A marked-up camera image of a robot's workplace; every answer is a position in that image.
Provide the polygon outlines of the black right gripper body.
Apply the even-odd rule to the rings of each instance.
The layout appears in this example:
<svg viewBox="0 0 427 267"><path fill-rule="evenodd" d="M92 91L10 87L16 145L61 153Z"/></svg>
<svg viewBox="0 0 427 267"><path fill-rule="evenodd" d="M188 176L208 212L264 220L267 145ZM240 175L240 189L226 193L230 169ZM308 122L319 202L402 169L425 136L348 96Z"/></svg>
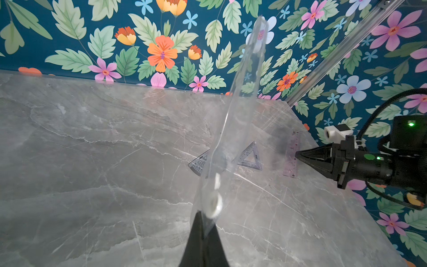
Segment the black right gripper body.
<svg viewBox="0 0 427 267"><path fill-rule="evenodd" d="M394 174L391 156L358 150L354 141L354 137L348 136L340 144L332 144L331 178L337 182L338 188L345 189L351 180L388 185Z"/></svg>

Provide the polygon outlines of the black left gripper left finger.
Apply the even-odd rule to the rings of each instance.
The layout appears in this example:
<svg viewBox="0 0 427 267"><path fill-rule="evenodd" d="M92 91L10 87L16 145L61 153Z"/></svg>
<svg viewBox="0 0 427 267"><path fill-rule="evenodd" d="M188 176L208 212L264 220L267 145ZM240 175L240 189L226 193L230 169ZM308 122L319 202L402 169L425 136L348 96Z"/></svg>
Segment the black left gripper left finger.
<svg viewBox="0 0 427 267"><path fill-rule="evenodd" d="M187 245L179 267L203 267L203 222L202 212L198 211L194 217Z"/></svg>

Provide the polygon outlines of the purple straight ruler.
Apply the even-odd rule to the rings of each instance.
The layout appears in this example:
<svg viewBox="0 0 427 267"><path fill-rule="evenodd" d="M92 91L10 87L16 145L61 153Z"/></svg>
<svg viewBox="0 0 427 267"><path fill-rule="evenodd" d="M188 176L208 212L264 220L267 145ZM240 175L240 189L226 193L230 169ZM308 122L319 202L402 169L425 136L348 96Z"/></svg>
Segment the purple straight ruler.
<svg viewBox="0 0 427 267"><path fill-rule="evenodd" d="M298 176L298 160L296 152L299 150L300 132L292 131L291 137L288 140L288 146L285 153L285 165L283 175L290 178L297 178Z"/></svg>

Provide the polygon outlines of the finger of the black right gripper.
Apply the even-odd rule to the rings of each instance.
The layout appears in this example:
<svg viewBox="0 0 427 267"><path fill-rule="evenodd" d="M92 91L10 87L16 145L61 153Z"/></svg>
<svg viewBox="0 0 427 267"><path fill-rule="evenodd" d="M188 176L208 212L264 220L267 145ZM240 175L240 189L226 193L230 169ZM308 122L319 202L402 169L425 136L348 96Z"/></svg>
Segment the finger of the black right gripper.
<svg viewBox="0 0 427 267"><path fill-rule="evenodd" d="M296 159L306 164L332 163L333 144L319 146L313 149L300 150L295 154Z"/></svg>
<svg viewBox="0 0 427 267"><path fill-rule="evenodd" d="M309 165L311 168L319 172L324 177L332 179L333 164L331 162L306 158L303 156L297 156L296 158L301 162Z"/></svg>

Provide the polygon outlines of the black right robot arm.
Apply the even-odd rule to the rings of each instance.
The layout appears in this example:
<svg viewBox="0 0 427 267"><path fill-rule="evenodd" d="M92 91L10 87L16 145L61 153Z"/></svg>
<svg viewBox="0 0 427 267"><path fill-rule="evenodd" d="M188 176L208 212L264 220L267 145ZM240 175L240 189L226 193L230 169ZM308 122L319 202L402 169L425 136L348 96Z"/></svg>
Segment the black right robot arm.
<svg viewBox="0 0 427 267"><path fill-rule="evenodd" d="M402 98L422 96L425 88L399 93L368 118L357 135L344 123L325 129L327 145L296 152L295 158L345 189L352 180L391 202L414 210L427 204L427 118L398 116L391 131L377 144L378 153L368 151L363 136L374 120Z"/></svg>

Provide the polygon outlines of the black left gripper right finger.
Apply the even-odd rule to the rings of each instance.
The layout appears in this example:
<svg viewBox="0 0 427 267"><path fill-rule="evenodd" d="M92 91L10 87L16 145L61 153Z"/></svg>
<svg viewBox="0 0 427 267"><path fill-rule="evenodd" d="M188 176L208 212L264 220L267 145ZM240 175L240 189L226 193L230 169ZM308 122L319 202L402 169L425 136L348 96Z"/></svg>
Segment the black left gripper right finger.
<svg viewBox="0 0 427 267"><path fill-rule="evenodd" d="M229 262L224 252L219 236L218 227L214 225L204 238L204 266L229 267Z"/></svg>

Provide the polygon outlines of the clear purple ruler set pouch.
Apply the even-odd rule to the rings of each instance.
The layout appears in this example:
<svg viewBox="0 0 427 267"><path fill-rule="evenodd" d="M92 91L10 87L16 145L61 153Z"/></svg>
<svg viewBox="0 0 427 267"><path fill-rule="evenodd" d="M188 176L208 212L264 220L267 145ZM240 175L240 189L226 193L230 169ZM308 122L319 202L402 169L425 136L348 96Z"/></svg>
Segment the clear purple ruler set pouch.
<svg viewBox="0 0 427 267"><path fill-rule="evenodd" d="M202 212L203 232L209 233L226 205L229 186L237 165L232 160L248 146L248 135L256 109L269 24L259 17L235 74L230 95L209 148L199 180L192 215Z"/></svg>

